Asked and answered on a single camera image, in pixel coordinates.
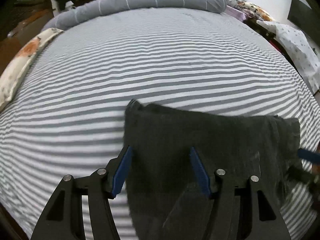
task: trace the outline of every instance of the silver bolt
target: silver bolt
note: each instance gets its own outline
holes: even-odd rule
[[[257,176],[251,176],[251,180],[253,181],[253,182],[258,182],[259,181],[259,178],[257,177]]]
[[[71,180],[71,175],[68,174],[68,175],[64,176],[64,177],[63,177],[63,180],[64,180],[64,181],[69,181],[69,180]]]
[[[103,175],[103,174],[105,174],[107,171],[106,171],[106,169],[98,169],[98,171],[97,171],[97,173],[99,174],[99,175]]]
[[[223,169],[218,169],[218,170],[217,170],[217,174],[218,174],[218,175],[224,175],[224,174],[226,174],[226,171],[223,170]]]

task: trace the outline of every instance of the folded dark green garment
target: folded dark green garment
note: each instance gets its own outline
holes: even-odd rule
[[[124,143],[134,150],[126,188],[139,239],[201,238],[212,201],[197,185],[191,147],[201,150],[212,171],[258,176],[279,208],[294,186],[284,175],[301,163],[299,121],[278,116],[219,116],[132,101]]]

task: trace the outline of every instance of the white cloth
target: white cloth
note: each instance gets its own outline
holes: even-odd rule
[[[286,24],[259,20],[257,23],[276,34],[277,41],[284,47],[304,82],[315,94],[320,85],[320,63],[304,33]]]

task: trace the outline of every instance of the bed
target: bed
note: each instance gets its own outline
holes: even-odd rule
[[[300,146],[316,150],[320,107],[277,50],[237,19],[215,13],[223,0],[163,1],[108,0],[105,8],[97,0],[45,27],[64,32],[0,114],[0,202],[29,237],[64,175],[90,175],[118,155],[132,98],[221,115],[296,117]],[[138,239],[125,188],[110,206],[121,240]],[[297,184],[281,208],[292,239],[316,219],[310,206]],[[93,239],[85,198],[83,208]]]

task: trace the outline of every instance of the orange flower print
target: orange flower print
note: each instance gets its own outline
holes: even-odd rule
[[[28,57],[35,53],[40,45],[41,38],[35,37],[29,41],[16,55],[16,57]]]

